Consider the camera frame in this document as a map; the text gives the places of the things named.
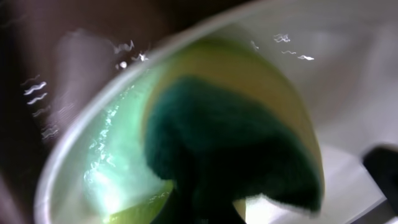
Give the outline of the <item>white plate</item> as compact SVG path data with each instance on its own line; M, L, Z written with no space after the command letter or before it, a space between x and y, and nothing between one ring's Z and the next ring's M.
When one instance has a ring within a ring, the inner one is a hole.
M144 166L138 116L166 58L211 37L276 66L304 100L321 147L321 212L259 196L246 202L248 223L351 223L385 201L361 156L380 144L397 149L397 2L255 1L166 39L92 99L44 167L37 223L130 223L139 202L165 197Z

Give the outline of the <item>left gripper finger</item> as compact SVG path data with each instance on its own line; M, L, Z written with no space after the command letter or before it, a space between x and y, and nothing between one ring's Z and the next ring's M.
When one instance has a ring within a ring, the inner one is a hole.
M363 156L363 165L391 207L397 207L397 147L375 146Z

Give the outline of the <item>green yellow sponge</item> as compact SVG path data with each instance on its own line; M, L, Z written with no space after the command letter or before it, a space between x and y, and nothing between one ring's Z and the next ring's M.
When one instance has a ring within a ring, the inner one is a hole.
M154 223L243 223L264 195L318 213L320 148L292 84L257 53L204 39L162 62L146 102L147 165L173 184Z

